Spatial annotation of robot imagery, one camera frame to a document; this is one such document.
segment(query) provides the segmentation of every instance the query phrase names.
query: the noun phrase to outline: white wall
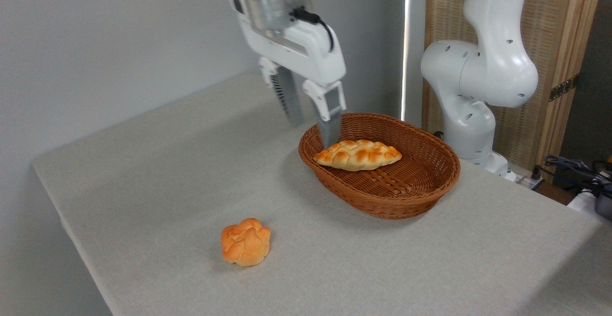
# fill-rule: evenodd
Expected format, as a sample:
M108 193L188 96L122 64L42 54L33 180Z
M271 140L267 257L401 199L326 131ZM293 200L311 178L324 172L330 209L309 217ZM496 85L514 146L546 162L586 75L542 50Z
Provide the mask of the white wall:
M350 108L393 109L383 0L313 2ZM34 157L255 68L227 0L0 0L0 314L109 314Z

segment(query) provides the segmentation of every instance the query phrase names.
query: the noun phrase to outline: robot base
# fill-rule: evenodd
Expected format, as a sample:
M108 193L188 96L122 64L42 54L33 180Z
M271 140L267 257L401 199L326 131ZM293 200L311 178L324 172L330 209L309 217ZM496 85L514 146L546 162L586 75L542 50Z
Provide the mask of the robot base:
M476 159L463 159L468 163L478 165L481 168L485 168L489 172L492 172L498 176L508 179L512 182L516 181L516 174L508 167L508 161L502 155L492 151L485 157Z

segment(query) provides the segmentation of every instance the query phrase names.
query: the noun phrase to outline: wooden panel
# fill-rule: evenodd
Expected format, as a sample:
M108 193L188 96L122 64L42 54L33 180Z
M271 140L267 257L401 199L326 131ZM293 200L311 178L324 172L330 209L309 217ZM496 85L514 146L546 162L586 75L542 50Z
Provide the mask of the wooden panel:
M579 72L596 5L597 0L570 0L557 57L555 85ZM541 165L547 155L560 153L574 93L569 92L547 105L546 124L540 137L535 163Z
M426 44L442 39L476 43L476 33L463 17L463 0L427 2ZM531 170L544 152L538 148L560 148L557 135L564 132L573 94L548 102L549 94L579 70L592 21L591 4L592 0L525 0L521 31L527 53L538 68L538 87L518 109L492 107L497 121L493 148L510 162ZM427 85L424 129L443 131L439 103Z

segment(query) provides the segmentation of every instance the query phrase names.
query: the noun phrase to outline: braided bread roll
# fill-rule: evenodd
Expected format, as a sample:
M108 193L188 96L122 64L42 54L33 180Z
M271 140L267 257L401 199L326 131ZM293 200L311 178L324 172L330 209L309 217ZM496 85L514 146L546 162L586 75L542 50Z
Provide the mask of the braided bread roll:
M382 142L343 140L315 154L314 159L320 165L356 172L374 170L395 163L401 157L402 154L393 146L387 146Z

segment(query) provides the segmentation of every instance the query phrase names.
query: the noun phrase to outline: wicker basket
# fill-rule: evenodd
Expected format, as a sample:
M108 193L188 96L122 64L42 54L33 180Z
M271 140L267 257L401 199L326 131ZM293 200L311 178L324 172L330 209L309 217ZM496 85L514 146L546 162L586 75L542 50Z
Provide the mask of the wicker basket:
M321 183L352 207L386 219L403 219L429 211L457 183L459 159L439 138L387 115L349 113L342 116L341 140L384 142L402 159L375 170L347 172L318 165L313 155L323 150L318 125L302 136L299 154Z

